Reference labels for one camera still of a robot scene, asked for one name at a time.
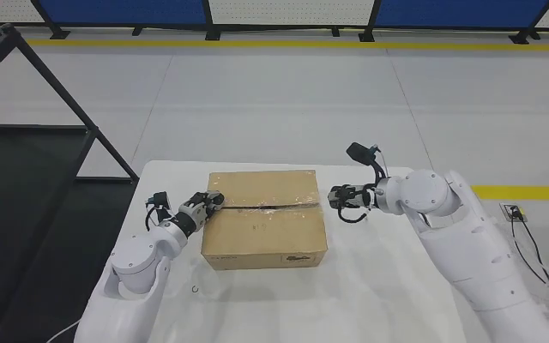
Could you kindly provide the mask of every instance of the barrier fence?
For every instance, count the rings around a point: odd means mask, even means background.
[[[0,22],[47,25],[53,39],[61,27],[145,27],[203,30],[206,40],[223,32],[331,28],[374,28],[518,32],[517,44],[549,30],[549,0],[3,0]]]

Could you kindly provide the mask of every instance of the blue wall panel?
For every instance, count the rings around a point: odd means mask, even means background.
[[[204,24],[201,0],[41,0],[54,22]]]
[[[546,0],[382,0],[376,26],[527,27]]]

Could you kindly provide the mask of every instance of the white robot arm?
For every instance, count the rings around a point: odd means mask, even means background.
[[[376,150],[354,143],[347,153],[373,165]],[[549,322],[524,285],[509,245],[459,174],[442,178],[420,170],[387,178],[379,165],[374,169],[375,184],[335,186],[329,193],[340,217],[343,208],[357,207],[405,214],[438,271],[470,303],[494,343],[549,341]],[[451,226],[431,228],[425,220],[426,214],[445,217],[461,207],[462,219],[454,218]]]
[[[170,262],[223,206],[220,192],[196,193],[171,215],[166,192],[149,199],[159,224],[121,242],[112,251],[78,325],[75,342],[146,343],[166,287]],[[119,284],[145,298],[127,299]]]

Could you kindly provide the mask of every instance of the white table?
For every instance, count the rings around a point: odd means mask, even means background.
[[[450,286],[404,216],[372,211],[349,225],[329,207],[333,185],[374,179],[367,167],[151,161],[118,242],[145,231],[144,202],[155,192],[177,207],[206,189],[210,172],[292,169],[317,171],[329,246],[320,266],[215,272],[195,233],[172,263],[150,342],[465,342]]]

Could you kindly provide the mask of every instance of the white wall panel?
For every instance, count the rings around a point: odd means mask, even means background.
[[[0,22],[44,22],[30,0],[0,0]]]
[[[374,0],[210,0],[214,24],[367,25]]]
[[[549,27],[549,11],[546,12],[546,14],[541,18],[540,22],[538,22],[538,25],[536,27],[543,27],[547,28]]]

